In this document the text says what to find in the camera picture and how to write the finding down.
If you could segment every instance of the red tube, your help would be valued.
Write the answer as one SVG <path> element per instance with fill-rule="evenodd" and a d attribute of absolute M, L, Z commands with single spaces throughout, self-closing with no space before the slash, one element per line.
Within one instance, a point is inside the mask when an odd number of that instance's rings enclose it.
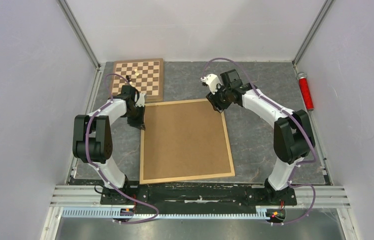
<path fill-rule="evenodd" d="M 314 104 L 312 103 L 311 92 L 309 91 L 308 82 L 306 77 L 299 78 L 299 87 L 302 92 L 303 101 L 305 102 L 306 109 L 308 111 L 314 110 Z"/>

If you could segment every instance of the white wall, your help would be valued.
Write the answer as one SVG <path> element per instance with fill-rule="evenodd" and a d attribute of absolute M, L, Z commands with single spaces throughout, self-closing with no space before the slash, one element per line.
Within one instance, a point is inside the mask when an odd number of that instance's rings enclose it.
<path fill-rule="evenodd" d="M 291 61 L 324 0 L 68 0 L 100 62 Z"/>
<path fill-rule="evenodd" d="M 93 78 L 56 1 L 0 1 L 0 240 L 40 238 Z"/>
<path fill-rule="evenodd" d="M 298 67 L 334 179 L 374 240 L 374 1 L 334 2 Z"/>

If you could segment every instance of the wooden chessboard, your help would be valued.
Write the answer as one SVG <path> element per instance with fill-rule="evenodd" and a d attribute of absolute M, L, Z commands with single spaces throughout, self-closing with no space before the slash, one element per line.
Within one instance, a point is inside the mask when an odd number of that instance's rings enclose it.
<path fill-rule="evenodd" d="M 162 58 L 116 61 L 113 72 L 121 76 L 129 76 L 132 85 L 146 94 L 146 103 L 164 100 L 164 60 Z M 126 82 L 118 76 L 113 77 L 112 94 L 121 93 Z"/>

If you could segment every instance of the wooden board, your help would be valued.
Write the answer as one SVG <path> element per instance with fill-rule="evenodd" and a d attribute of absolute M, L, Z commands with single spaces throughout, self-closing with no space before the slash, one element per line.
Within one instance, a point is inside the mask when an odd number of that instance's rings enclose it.
<path fill-rule="evenodd" d="M 164 60 L 162 58 L 116 61 L 113 72 L 123 77 L 129 76 L 133 86 L 146 94 L 146 103 L 164 100 Z M 118 76 L 113 76 L 112 94 L 121 93 L 126 82 Z"/>
<path fill-rule="evenodd" d="M 224 113 L 207 99 L 146 104 L 140 184 L 235 175 Z"/>

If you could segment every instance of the purple cable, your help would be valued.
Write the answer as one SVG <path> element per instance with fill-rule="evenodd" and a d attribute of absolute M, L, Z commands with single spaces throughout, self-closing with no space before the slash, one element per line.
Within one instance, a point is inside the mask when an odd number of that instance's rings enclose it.
<path fill-rule="evenodd" d="M 297 128 L 299 129 L 299 131 L 302 133 L 303 137 L 305 138 L 305 141 L 307 143 L 307 145 L 309 146 L 309 149 L 313 155 L 313 159 L 312 160 L 308 160 L 308 161 L 301 161 L 300 164 L 311 164 L 311 163 L 315 163 L 317 161 L 317 153 L 315 152 L 315 149 L 314 147 L 312 146 L 312 143 L 311 141 L 309 140 L 309 137 L 308 135 L 306 134 L 305 130 L 303 129 L 303 127 L 301 126 L 301 124 L 290 114 L 288 113 L 286 110 L 282 109 L 280 106 L 278 106 L 275 102 L 271 101 L 269 98 L 261 95 L 258 90 L 256 89 L 255 85 L 253 84 L 252 82 L 252 79 L 251 77 L 249 76 L 249 74 L 246 72 L 246 70 L 241 66 L 239 65 L 237 62 L 231 60 L 231 59 L 228 59 L 228 58 L 225 58 L 225 57 L 216 57 L 216 58 L 213 58 L 211 60 L 209 60 L 206 65 L 204 66 L 204 69 L 203 69 L 203 73 L 201 75 L 202 78 L 205 77 L 205 71 L 206 69 L 208 68 L 209 64 L 212 63 L 213 61 L 215 60 L 224 60 L 224 61 L 228 61 L 232 64 L 234 64 L 236 67 L 238 67 L 243 73 L 244 75 L 246 76 L 247 80 L 249 81 L 250 83 L 250 86 L 252 87 L 253 91 L 255 92 L 255 94 L 263 99 L 265 102 L 267 102 L 268 104 L 270 104 L 271 106 L 273 106 L 274 108 L 276 108 L 277 110 L 281 111 L 282 113 L 286 114 L 293 122 L 294 124 L 297 126 Z M 312 188 L 312 191 L 313 191 L 313 198 L 312 198 L 312 202 L 308 208 L 308 210 L 305 212 L 305 214 L 303 214 L 302 216 L 300 216 L 299 218 L 296 218 L 294 220 L 291 220 L 291 221 L 287 221 L 287 222 L 283 222 L 283 223 L 275 223 L 275 225 L 286 225 L 286 224 L 292 224 L 292 223 L 295 223 L 299 220 L 301 220 L 302 218 L 304 218 L 306 215 L 309 214 L 309 212 L 312 210 L 312 208 L 314 207 L 314 203 L 315 203 L 315 198 L 317 196 L 316 192 L 315 192 L 315 188 L 314 186 L 312 186 L 312 184 L 309 184 L 309 183 L 305 183 L 305 184 L 300 184 L 300 185 L 291 185 L 290 182 L 293 178 L 293 175 L 296 171 L 296 168 L 297 166 L 294 166 L 293 170 L 291 171 L 291 174 L 287 180 L 287 185 L 291 188 L 299 188 L 299 187 L 303 187 L 303 186 L 309 186 Z"/>
<path fill-rule="evenodd" d="M 116 73 L 111 73 L 111 74 L 108 74 L 104 77 L 105 81 L 104 81 L 104 84 L 106 85 L 107 89 L 109 90 L 110 92 L 110 101 L 107 102 L 105 105 L 101 106 L 98 110 L 96 110 L 93 115 L 90 117 L 90 120 L 88 121 L 88 124 L 87 124 L 87 129 L 86 129 L 86 133 L 85 133 L 85 155 L 87 157 L 87 161 L 90 165 L 94 166 L 98 172 L 98 174 L 101 176 L 101 178 L 103 179 L 104 183 L 107 183 L 109 184 L 113 189 L 115 189 L 115 191 L 117 191 L 119 194 L 121 194 L 122 196 L 124 196 L 125 198 L 133 201 L 133 202 L 136 202 L 138 204 L 141 204 L 141 205 L 144 205 L 144 206 L 147 206 L 149 208 L 152 208 L 156 211 L 156 214 L 153 215 L 152 217 L 149 217 L 149 218 L 146 218 L 146 219 L 142 219 L 142 220 L 138 220 L 138 221 L 127 221 L 127 222 L 120 222 L 120 224 L 141 224 L 141 223 L 145 223 L 145 222 L 148 222 L 148 221 L 151 221 L 153 219 L 155 219 L 158 215 L 159 215 L 159 209 L 151 204 L 148 204 L 146 202 L 143 202 L 143 201 L 140 201 L 140 200 L 137 200 L 135 198 L 132 198 L 128 195 L 126 195 L 125 193 L 123 193 L 121 190 L 119 190 L 117 188 L 117 186 L 115 186 L 112 182 L 110 182 L 108 180 L 108 178 L 103 174 L 102 170 L 99 168 L 99 165 L 95 164 L 91 158 L 90 158 L 90 150 L 89 150 L 89 135 L 90 135 L 90 129 L 92 127 L 92 123 L 93 123 L 93 119 L 101 112 L 103 111 L 105 108 L 109 107 L 113 101 L 114 101 L 114 97 L 112 96 L 112 92 L 110 91 L 108 85 L 106 84 L 106 79 L 111 76 L 111 75 L 115 75 L 115 76 L 118 76 L 120 78 L 123 78 L 128 84 L 128 80 L 119 75 L 119 74 L 116 74 Z"/>

